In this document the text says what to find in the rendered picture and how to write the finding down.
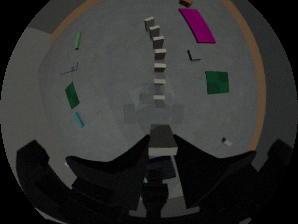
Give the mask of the teal flat block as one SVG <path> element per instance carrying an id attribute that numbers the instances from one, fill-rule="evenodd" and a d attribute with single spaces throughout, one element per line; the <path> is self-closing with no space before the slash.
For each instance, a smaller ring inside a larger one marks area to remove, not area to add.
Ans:
<path id="1" fill-rule="evenodd" d="M 74 113 L 73 116 L 74 116 L 74 120 L 77 121 L 78 127 L 80 127 L 80 128 L 84 127 L 84 123 L 82 123 L 80 115 L 78 115 L 78 113 L 76 112 L 76 113 Z"/>

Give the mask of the magenta flat panel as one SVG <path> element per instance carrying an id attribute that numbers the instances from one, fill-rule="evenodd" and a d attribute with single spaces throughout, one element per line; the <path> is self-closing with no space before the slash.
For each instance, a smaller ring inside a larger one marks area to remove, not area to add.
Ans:
<path id="1" fill-rule="evenodd" d="M 214 36 L 212 35 L 212 31 L 209 31 L 209 27 L 206 26 L 205 19 L 202 18 L 200 12 L 197 10 L 186 10 L 186 8 L 180 8 L 178 10 L 181 12 L 182 18 L 185 19 L 185 22 L 188 23 L 190 30 L 192 30 L 192 34 L 196 37 L 197 43 L 216 43 L 214 41 Z"/>

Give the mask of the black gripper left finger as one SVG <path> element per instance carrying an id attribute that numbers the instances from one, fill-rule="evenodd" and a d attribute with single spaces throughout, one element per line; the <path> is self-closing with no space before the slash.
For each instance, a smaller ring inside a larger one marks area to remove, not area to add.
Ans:
<path id="1" fill-rule="evenodd" d="M 128 152 L 108 163 L 78 159 L 76 156 L 65 160 L 74 176 L 101 188 L 114 190 L 130 206 L 129 210 L 137 210 L 149 160 L 149 141 L 150 135 L 145 135 Z"/>

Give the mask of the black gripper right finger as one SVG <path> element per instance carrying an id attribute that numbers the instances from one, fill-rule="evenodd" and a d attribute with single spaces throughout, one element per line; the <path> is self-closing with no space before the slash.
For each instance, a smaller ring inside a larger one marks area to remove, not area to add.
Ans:
<path id="1" fill-rule="evenodd" d="M 197 208 L 198 202 L 213 192 L 217 185 L 229 175 L 247 167 L 255 159 L 255 151 L 242 153 L 233 157 L 218 159 L 201 151 L 196 145 L 189 144 L 180 136 L 174 135 L 178 145 L 177 155 L 173 155 L 180 176 L 181 188 L 184 190 L 185 208 Z"/>

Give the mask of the small orange-brown block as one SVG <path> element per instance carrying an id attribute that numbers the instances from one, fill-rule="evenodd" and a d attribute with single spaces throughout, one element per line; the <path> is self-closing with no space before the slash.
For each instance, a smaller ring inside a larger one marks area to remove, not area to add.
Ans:
<path id="1" fill-rule="evenodd" d="M 181 6 L 192 7 L 193 0 L 180 0 Z"/>

